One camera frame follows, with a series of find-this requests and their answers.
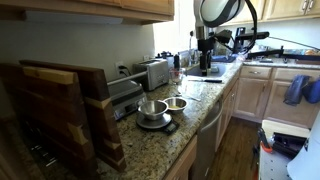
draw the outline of kitchen scale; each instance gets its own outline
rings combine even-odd
[[[148,120],[142,113],[138,113],[137,125],[146,131],[162,131],[170,135],[179,128],[179,123],[173,120],[170,114],[164,113],[159,120]]]

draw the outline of stainless steel bowl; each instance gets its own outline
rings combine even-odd
[[[147,101],[139,106],[138,111],[149,120],[158,120],[168,110],[168,104],[163,101]]]
[[[172,114],[181,113],[187,106],[187,101],[180,97],[171,97],[164,100],[168,104],[168,111]]]

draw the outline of wooden floor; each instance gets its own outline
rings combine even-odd
[[[257,130],[261,124],[231,118],[225,135],[215,154],[210,180],[252,180],[256,163],[250,169],[252,147],[257,143]]]

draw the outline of blue towel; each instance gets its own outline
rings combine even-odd
[[[296,75],[286,91],[283,102],[291,106],[299,104],[302,99],[302,88],[308,84],[309,79],[310,76]]]
[[[320,78],[304,87],[302,94],[311,104],[320,102]]]

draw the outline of wall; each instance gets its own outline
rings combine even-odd
[[[33,59],[97,67],[108,81],[117,78],[114,63],[142,61],[154,55],[152,25],[99,25],[0,21],[0,63]],[[12,114],[0,83],[0,118]]]
[[[246,27],[246,32],[251,32],[252,24],[246,25],[234,25],[234,26],[222,26],[217,28],[217,32],[223,29],[229,29],[232,31],[232,36],[235,36],[237,27]],[[320,48],[320,19],[301,19],[279,22],[264,22],[258,23],[258,32],[269,31],[271,37],[282,38],[286,40],[296,41],[302,44],[315,46]],[[285,49],[309,49],[304,46],[296,45],[289,42],[264,39],[257,40],[256,44],[270,46],[272,48],[279,49],[281,45],[284,45]]]

